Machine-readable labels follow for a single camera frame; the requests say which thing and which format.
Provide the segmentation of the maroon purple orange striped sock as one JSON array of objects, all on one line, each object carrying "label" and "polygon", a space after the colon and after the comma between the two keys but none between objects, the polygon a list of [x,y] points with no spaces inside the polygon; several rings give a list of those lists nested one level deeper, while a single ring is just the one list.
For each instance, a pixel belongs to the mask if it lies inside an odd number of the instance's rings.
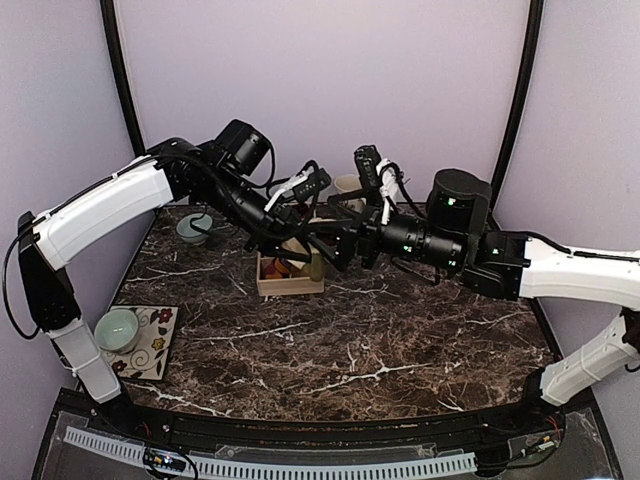
[{"label": "maroon purple orange striped sock", "polygon": [[288,279],[293,272],[293,265],[288,260],[275,257],[263,257],[260,268],[260,278],[264,280]]}]

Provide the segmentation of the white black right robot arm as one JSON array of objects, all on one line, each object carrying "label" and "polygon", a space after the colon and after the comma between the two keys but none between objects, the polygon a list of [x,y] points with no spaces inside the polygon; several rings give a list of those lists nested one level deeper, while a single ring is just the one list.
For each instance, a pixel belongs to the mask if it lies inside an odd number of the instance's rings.
[{"label": "white black right robot arm", "polygon": [[399,167],[373,145],[355,150],[361,188],[330,197],[346,216],[325,258],[343,270],[353,257],[372,268],[377,257],[429,265],[460,277],[473,292],[494,299],[545,297],[608,303],[620,313],[566,358],[530,374],[522,403],[510,413],[521,434],[534,432],[549,408],[639,357],[639,254],[561,245],[539,233],[488,227],[492,187],[471,173],[436,173],[423,211],[400,214],[395,193],[405,193]]}]

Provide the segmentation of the cream olive striped sock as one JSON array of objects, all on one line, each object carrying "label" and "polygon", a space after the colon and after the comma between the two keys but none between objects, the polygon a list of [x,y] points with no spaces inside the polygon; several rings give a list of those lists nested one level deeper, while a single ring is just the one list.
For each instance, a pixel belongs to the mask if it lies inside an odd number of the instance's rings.
[{"label": "cream olive striped sock", "polygon": [[308,262],[309,278],[314,282],[320,282],[324,279],[324,260],[320,251],[306,239],[304,233],[297,234],[295,239],[299,243],[300,248],[310,255],[310,261]]}]

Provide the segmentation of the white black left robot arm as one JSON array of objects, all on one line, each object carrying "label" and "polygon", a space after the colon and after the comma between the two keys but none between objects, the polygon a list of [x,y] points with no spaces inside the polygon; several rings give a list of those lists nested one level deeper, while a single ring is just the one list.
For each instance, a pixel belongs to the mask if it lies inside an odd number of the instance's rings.
[{"label": "white black left robot arm", "polygon": [[272,151],[271,143],[256,132],[233,146],[221,140],[193,145],[171,138],[62,204],[20,217],[10,248],[18,253],[31,320],[62,354],[89,396],[103,405],[103,421],[120,436],[134,435],[141,427],[141,415],[125,401],[118,376],[82,318],[67,265],[129,221],[187,197],[249,233],[248,249],[274,254],[282,242],[302,240],[310,220],[300,218],[287,204],[318,201],[330,178],[310,160],[266,198],[261,187],[247,178]]}]

